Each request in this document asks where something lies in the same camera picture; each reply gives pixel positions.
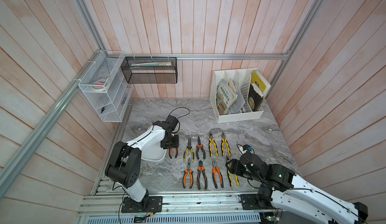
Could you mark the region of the white plastic storage box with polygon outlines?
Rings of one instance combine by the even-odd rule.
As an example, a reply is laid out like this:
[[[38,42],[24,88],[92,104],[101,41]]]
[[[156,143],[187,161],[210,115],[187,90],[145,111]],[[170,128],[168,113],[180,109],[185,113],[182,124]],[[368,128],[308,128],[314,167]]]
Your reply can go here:
[[[152,163],[162,163],[166,156],[166,150],[160,146],[153,145],[148,149],[142,149],[141,160],[152,162]]]

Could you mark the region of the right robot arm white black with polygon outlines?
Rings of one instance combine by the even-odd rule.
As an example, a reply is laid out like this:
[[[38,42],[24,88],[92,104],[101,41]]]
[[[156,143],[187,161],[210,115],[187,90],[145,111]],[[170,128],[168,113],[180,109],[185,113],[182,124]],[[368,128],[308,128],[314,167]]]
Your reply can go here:
[[[246,151],[240,159],[227,160],[231,174],[260,182],[257,194],[242,194],[244,210],[278,209],[297,214],[317,224],[364,224],[368,207],[341,200],[307,182],[280,164],[267,164]]]

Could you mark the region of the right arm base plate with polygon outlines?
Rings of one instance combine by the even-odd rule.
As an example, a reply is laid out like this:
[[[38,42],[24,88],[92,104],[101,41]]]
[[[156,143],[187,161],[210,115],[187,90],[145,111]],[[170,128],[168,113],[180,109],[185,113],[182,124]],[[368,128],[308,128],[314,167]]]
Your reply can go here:
[[[270,210],[272,204],[270,198],[259,194],[241,194],[239,201],[242,204],[243,210]]]

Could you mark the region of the orange black greener pliers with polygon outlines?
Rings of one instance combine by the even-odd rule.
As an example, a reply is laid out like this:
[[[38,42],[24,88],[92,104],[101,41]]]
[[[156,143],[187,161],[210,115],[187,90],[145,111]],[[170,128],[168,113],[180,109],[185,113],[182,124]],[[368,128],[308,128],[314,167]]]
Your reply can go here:
[[[192,188],[193,183],[194,183],[194,178],[193,178],[193,170],[191,169],[191,159],[190,158],[188,158],[187,168],[184,170],[183,188],[186,188],[188,178],[190,178],[189,188]]]

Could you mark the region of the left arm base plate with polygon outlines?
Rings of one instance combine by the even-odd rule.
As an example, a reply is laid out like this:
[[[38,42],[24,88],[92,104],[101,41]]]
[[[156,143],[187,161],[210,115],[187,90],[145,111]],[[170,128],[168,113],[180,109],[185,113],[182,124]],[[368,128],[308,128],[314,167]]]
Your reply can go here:
[[[145,196],[141,202],[125,197],[121,212],[126,213],[160,213],[162,211],[162,196]]]

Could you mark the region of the yellow handled pliers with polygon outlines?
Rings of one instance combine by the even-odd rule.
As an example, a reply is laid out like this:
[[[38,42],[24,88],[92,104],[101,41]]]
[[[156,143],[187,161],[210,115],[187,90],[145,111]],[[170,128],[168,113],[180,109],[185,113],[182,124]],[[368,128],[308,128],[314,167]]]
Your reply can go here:
[[[228,157],[232,156],[225,132],[222,132],[221,151],[223,156],[225,156],[226,153],[228,154]]]

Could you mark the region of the yellow black long-nose pliers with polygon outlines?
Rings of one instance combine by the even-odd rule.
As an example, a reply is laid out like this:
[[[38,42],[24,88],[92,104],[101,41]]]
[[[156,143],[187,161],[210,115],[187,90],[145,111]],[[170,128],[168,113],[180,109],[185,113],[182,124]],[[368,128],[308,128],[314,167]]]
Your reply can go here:
[[[189,137],[188,138],[188,144],[187,144],[187,149],[184,153],[184,161],[186,161],[188,158],[189,158],[189,155],[191,155],[191,161],[194,162],[195,161],[195,153],[192,149],[192,139]]]

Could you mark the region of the orange black long-nose pliers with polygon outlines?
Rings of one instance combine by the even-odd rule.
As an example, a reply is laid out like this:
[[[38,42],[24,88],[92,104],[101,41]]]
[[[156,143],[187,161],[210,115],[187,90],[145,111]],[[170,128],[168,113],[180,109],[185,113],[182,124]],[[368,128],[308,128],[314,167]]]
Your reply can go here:
[[[206,158],[206,152],[205,152],[204,146],[201,143],[201,139],[198,136],[198,144],[196,146],[196,157],[197,157],[198,160],[200,159],[199,151],[203,152],[203,159],[205,159]]]

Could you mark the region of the orange black small pliers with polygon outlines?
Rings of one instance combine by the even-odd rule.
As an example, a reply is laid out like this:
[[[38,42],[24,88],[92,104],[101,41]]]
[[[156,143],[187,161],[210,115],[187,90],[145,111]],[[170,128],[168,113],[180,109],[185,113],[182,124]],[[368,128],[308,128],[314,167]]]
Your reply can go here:
[[[178,154],[179,154],[178,148],[170,148],[169,149],[169,158],[170,159],[173,159],[173,158],[176,159],[178,157]]]

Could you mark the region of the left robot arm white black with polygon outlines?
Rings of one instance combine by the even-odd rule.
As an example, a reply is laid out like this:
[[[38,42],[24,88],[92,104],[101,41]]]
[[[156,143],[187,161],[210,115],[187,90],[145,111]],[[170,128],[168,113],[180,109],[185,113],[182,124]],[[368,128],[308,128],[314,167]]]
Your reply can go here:
[[[139,137],[113,146],[105,175],[128,194],[135,204],[144,202],[148,191],[139,180],[141,161],[161,163],[166,151],[179,147],[175,129],[179,120],[169,115],[165,121],[156,121]]]

